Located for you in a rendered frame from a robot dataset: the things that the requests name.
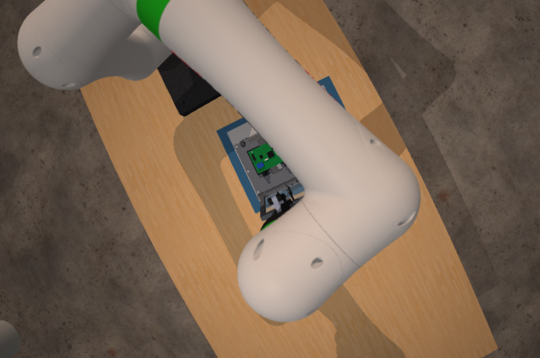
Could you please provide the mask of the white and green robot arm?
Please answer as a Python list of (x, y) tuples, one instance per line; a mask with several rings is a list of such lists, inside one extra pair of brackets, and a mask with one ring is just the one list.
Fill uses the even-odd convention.
[(418, 215), (410, 166), (242, 0), (45, 0), (21, 25), (18, 51), (36, 80), (58, 90), (146, 79), (173, 52), (259, 133), (305, 189), (240, 255), (240, 292), (267, 319), (309, 317)]

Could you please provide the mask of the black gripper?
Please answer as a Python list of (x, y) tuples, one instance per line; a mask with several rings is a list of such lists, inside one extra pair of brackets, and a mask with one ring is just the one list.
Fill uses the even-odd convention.
[(282, 195), (282, 197), (279, 196), (279, 194), (280, 193), (267, 199), (268, 203), (272, 206), (272, 208), (275, 207), (275, 214), (277, 212), (290, 210), (290, 205), (293, 203), (291, 198), (286, 198), (286, 195), (284, 193), (280, 194)]

